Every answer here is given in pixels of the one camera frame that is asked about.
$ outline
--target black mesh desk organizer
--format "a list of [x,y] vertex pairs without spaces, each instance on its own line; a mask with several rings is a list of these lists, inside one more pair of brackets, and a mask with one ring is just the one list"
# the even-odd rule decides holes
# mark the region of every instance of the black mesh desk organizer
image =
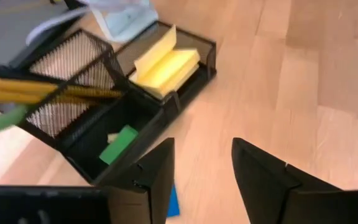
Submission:
[[[216,44],[177,29],[176,47],[196,48],[201,56],[199,69],[182,87],[158,100],[128,79],[135,71],[134,60],[170,27],[154,22],[117,52],[109,43],[83,30],[43,43],[42,49],[25,58],[19,69],[66,81],[35,105],[19,126],[60,151],[89,183],[106,184],[143,155],[216,75]],[[98,99],[98,103],[75,100],[61,103],[69,85],[120,90],[123,94],[120,98]],[[139,134],[112,164],[107,165],[99,155],[108,146],[108,134],[118,133],[127,124]]]

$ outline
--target blue object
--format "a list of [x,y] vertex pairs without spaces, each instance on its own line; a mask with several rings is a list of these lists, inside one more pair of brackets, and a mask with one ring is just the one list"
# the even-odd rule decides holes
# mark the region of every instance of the blue object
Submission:
[[178,195],[177,195],[177,191],[176,191],[175,185],[174,185],[172,187],[167,217],[174,217],[179,214],[180,214],[180,211],[179,211]]

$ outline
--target wooden floor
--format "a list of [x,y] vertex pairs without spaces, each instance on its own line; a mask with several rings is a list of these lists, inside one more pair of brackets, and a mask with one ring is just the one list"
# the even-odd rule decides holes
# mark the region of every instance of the wooden floor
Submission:
[[[176,139],[181,216],[248,223],[231,162],[241,137],[358,189],[358,0],[154,0],[163,21],[218,43],[218,75],[158,140]],[[0,132],[0,184],[86,185],[19,128]]]

